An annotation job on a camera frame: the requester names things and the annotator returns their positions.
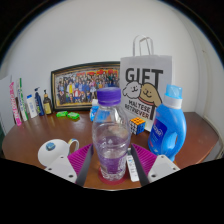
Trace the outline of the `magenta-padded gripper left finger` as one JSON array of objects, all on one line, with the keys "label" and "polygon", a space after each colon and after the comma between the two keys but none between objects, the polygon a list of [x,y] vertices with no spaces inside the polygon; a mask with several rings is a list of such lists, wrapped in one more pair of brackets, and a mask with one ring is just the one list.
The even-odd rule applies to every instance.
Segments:
[{"label": "magenta-padded gripper left finger", "polygon": [[67,157],[59,156],[46,168],[46,171],[79,186],[83,186],[93,153],[93,145],[86,145]]}]

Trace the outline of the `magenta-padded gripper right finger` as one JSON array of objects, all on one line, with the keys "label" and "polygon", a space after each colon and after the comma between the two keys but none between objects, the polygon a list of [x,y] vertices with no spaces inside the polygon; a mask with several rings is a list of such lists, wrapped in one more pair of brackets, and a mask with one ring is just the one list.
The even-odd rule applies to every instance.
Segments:
[{"label": "magenta-padded gripper right finger", "polygon": [[131,145],[139,180],[142,186],[155,182],[180,170],[165,155],[155,155],[149,150],[137,145]]}]

